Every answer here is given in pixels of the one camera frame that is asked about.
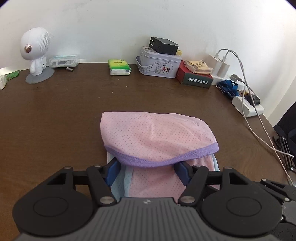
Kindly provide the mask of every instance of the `gray stand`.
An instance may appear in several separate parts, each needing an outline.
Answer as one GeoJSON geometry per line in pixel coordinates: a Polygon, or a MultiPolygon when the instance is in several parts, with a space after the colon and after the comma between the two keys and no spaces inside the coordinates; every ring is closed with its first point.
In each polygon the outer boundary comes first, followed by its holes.
{"type": "Polygon", "coordinates": [[[53,74],[54,74],[54,69],[46,67],[40,75],[33,76],[32,74],[29,74],[26,77],[26,82],[28,84],[36,84],[50,78],[53,74]]]}
{"type": "Polygon", "coordinates": [[[279,241],[274,235],[234,238],[209,227],[193,207],[178,206],[172,198],[126,198],[114,206],[101,207],[92,220],[71,234],[33,237],[23,233],[15,241],[279,241]],[[123,220],[130,220],[126,225],[123,220]]]}

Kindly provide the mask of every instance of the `charging cable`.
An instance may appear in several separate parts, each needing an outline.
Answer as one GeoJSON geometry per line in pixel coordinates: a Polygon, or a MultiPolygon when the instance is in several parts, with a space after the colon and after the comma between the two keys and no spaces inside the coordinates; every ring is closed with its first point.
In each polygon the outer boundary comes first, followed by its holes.
{"type": "Polygon", "coordinates": [[[243,82],[243,83],[244,83],[244,92],[243,92],[243,96],[242,96],[242,113],[243,113],[244,119],[245,119],[245,121],[246,121],[246,123],[247,123],[247,125],[248,125],[248,127],[249,127],[249,129],[250,129],[250,131],[253,133],[254,136],[256,136],[260,141],[262,141],[266,146],[268,146],[270,149],[274,150],[274,152],[275,152],[277,158],[278,158],[279,161],[280,161],[280,164],[282,165],[282,168],[284,169],[284,171],[285,171],[285,173],[286,173],[286,175],[287,175],[287,177],[288,177],[288,181],[290,182],[290,184],[291,184],[292,186],[294,186],[291,177],[289,176],[288,172],[286,171],[286,169],[285,169],[285,167],[284,167],[284,165],[283,165],[283,163],[282,163],[282,161],[281,161],[281,159],[280,159],[280,157],[279,157],[279,155],[278,155],[278,152],[279,152],[279,153],[282,153],[282,154],[284,154],[284,155],[288,155],[288,156],[290,156],[290,157],[292,157],[292,158],[294,158],[294,156],[291,155],[291,154],[289,154],[289,153],[286,153],[286,152],[283,152],[283,151],[280,151],[280,150],[274,148],[274,145],[273,145],[273,143],[272,143],[272,140],[270,139],[270,137],[269,137],[269,135],[268,135],[268,133],[267,133],[267,131],[266,131],[266,129],[265,129],[265,126],[263,125],[263,122],[262,122],[262,120],[261,120],[261,117],[259,116],[259,114],[258,114],[258,112],[257,112],[256,106],[255,106],[255,103],[254,103],[253,96],[250,95],[250,96],[251,96],[252,103],[253,103],[253,106],[254,106],[255,111],[256,111],[256,114],[257,114],[257,116],[258,116],[258,118],[259,118],[259,120],[260,120],[260,123],[261,123],[261,125],[262,125],[262,127],[263,127],[263,129],[264,129],[264,131],[265,131],[265,133],[266,133],[266,135],[267,135],[267,137],[268,137],[270,143],[271,143],[271,146],[270,146],[269,144],[267,144],[264,140],[262,140],[258,135],[256,135],[255,132],[252,130],[252,128],[251,128],[251,126],[249,125],[249,122],[248,122],[248,120],[247,120],[247,118],[246,118],[246,115],[245,115],[245,113],[244,113],[244,94],[245,94],[245,91],[246,91],[246,87],[247,87],[247,89],[248,89],[248,91],[249,91],[250,94],[251,94],[251,89],[250,89],[250,87],[249,87],[249,85],[248,85],[248,83],[247,83],[247,80],[246,80],[246,76],[245,76],[245,72],[244,72],[243,64],[242,64],[240,58],[238,57],[238,54],[237,54],[236,52],[234,52],[233,50],[229,50],[229,49],[220,49],[220,50],[216,53],[215,58],[218,58],[218,57],[219,57],[219,53],[220,53],[222,50],[227,50],[227,51],[228,51],[228,52],[226,53],[226,55],[224,56],[225,59],[226,59],[227,54],[230,52],[230,53],[234,54],[234,55],[237,57],[238,61],[239,61],[239,64],[240,64],[240,67],[241,67],[241,70],[242,70],[242,74],[243,74],[243,76],[244,76],[244,82],[243,82]]]}

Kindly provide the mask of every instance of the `robot figurine eye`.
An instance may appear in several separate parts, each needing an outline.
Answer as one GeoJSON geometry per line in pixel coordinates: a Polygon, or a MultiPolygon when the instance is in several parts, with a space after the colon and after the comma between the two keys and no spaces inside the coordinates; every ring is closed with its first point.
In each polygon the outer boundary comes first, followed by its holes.
{"type": "Polygon", "coordinates": [[[31,44],[26,44],[26,46],[25,46],[26,53],[31,52],[31,50],[32,50],[32,45],[31,44]]]}

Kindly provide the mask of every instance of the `clear plastic container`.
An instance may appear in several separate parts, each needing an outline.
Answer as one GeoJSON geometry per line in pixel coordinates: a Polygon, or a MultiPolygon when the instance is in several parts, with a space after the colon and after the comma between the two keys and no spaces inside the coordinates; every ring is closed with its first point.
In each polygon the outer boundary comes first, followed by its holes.
{"type": "Polygon", "coordinates": [[[75,67],[80,62],[80,57],[76,55],[58,55],[49,59],[49,67],[60,68],[60,67],[75,67]]]}

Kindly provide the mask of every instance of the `white wall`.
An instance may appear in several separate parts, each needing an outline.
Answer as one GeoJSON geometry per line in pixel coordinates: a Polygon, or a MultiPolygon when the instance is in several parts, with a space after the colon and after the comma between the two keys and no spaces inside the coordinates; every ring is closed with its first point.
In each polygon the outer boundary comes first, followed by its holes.
{"type": "Polygon", "coordinates": [[[9,0],[0,9],[0,68],[28,68],[19,41],[39,26],[54,36],[47,57],[78,53],[84,62],[135,63],[151,36],[178,43],[184,59],[233,49],[267,117],[296,76],[296,10],[285,0],[9,0]]]}
{"type": "Polygon", "coordinates": [[[296,102],[296,78],[289,87],[288,91],[274,109],[268,120],[274,126],[283,117],[286,111],[296,102]]]}

